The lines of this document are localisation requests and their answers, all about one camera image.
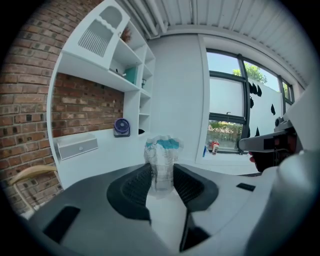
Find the sky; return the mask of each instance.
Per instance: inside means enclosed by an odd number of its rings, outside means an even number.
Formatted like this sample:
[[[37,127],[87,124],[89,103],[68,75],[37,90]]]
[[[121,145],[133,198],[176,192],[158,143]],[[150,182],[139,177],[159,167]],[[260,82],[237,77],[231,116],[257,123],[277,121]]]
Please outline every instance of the sky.
[[[240,69],[238,60],[233,57],[229,57],[218,53],[207,52],[207,59],[209,70],[211,71],[219,71],[232,74],[233,70]],[[264,76],[266,76],[267,83],[265,84],[265,86],[268,86],[276,92],[279,92],[278,79],[274,75],[263,70],[262,68],[260,68],[260,72]]]

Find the small white box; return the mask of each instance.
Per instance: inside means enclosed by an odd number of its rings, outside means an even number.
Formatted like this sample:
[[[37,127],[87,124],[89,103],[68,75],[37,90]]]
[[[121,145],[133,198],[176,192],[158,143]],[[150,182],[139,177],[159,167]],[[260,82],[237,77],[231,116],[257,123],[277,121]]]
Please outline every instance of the small white box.
[[[98,148],[97,138],[91,133],[74,134],[57,139],[61,160],[75,157]]]

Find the white countertop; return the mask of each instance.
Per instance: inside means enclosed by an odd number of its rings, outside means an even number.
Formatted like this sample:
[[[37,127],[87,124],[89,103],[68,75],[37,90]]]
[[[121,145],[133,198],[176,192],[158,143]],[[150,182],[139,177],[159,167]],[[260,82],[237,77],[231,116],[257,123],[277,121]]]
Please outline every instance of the white countertop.
[[[57,165],[61,185],[64,189],[92,176],[145,163],[146,140],[156,136],[147,132],[135,137],[115,138],[112,129],[90,133],[97,138],[97,149],[60,160]],[[178,163],[232,175],[257,172],[255,164],[249,161],[248,155],[217,154],[207,157],[210,160],[207,164],[197,164],[194,159],[179,159]]]

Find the teal box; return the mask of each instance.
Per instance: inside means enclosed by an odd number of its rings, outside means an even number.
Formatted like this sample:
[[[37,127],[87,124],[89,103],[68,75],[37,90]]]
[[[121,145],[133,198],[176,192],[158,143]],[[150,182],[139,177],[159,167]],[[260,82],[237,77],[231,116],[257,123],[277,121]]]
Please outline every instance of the teal box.
[[[138,73],[137,67],[128,68],[124,71],[124,73],[125,73],[125,79],[127,79],[129,82],[135,85],[137,81],[137,73]]]

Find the blue fan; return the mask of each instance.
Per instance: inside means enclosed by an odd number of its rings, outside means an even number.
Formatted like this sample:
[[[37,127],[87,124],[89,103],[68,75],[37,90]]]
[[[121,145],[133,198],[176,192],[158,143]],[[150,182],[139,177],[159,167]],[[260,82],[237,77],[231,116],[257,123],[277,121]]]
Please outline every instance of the blue fan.
[[[114,122],[113,135],[116,138],[130,136],[130,124],[128,120],[119,118]]]

